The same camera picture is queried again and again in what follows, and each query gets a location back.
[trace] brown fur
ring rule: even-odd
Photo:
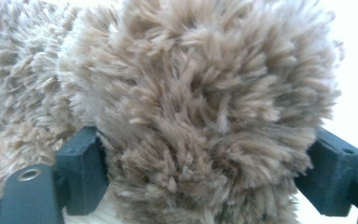
[[[305,0],[0,2],[0,181],[92,125],[126,223],[296,223],[338,96],[331,20]]]

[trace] stuffed animal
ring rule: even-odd
[[[332,20],[310,0],[0,0],[0,197],[95,126],[124,223],[297,223],[339,95]]]

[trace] furry fabric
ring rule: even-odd
[[[309,0],[0,0],[0,197],[87,125],[125,223],[296,223],[338,96],[332,19]]]

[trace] fluffy brown fur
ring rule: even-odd
[[[339,59],[314,1],[0,1],[4,180],[84,125],[126,223],[296,223]]]

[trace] furry object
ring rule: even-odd
[[[296,223],[340,58],[310,0],[0,0],[0,197],[83,126],[125,223]]]

